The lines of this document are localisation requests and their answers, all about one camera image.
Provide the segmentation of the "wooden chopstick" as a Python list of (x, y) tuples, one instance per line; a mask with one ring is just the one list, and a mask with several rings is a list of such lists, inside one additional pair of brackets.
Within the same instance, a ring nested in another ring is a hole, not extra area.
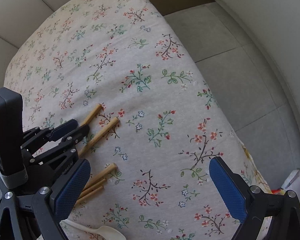
[(79, 151), (78, 156), (81, 158), (83, 155), (87, 153), (89, 149), (91, 149), (102, 137), (110, 131), (117, 123), (119, 119), (114, 117), (104, 128), (102, 128), (95, 136)]
[(89, 125), (93, 118), (100, 112), (102, 109), (101, 104), (97, 104), (95, 108), (86, 116), (86, 118), (81, 122), (80, 126)]
[(99, 172), (97, 175), (93, 176), (89, 182), (92, 184), (97, 183), (101, 179), (103, 179), (107, 174), (112, 172), (113, 170), (117, 169), (117, 165), (115, 163), (109, 164), (106, 168), (104, 168), (101, 172)]
[(82, 198), (79, 198), (77, 200), (77, 202), (75, 203), (75, 205), (78, 205), (81, 202), (84, 202), (86, 199), (92, 197), (93, 195), (99, 193), (100, 191), (102, 191), (104, 189), (104, 186), (98, 187), (97, 189), (91, 191), (90, 193), (86, 194), (85, 196), (83, 196)]
[(90, 191), (94, 191), (95, 189), (103, 186), (106, 183), (106, 179), (103, 178), (102, 180), (100, 180), (99, 182), (97, 182), (96, 184), (92, 185), (89, 188), (84, 189), (82, 192), (90, 192)]

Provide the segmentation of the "white plastic spoon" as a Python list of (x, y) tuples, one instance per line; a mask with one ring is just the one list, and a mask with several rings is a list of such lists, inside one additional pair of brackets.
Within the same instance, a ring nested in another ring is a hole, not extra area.
[(62, 222), (78, 230), (100, 235), (106, 240), (126, 240), (126, 237), (121, 232), (109, 226), (101, 226), (97, 229), (92, 229), (87, 226), (83, 226), (81, 224), (75, 223), (69, 219), (65, 219)]

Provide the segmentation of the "floral tablecloth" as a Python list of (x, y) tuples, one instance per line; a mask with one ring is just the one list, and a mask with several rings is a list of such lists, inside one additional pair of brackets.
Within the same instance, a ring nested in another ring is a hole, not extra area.
[(71, 0), (20, 47), (4, 85), (22, 95), (23, 126), (83, 121), (97, 105), (85, 157), (95, 176), (112, 163), (100, 193), (70, 220), (127, 239), (231, 239), (233, 219), (209, 176), (222, 157), (249, 185), (269, 191), (212, 91), (149, 0)]

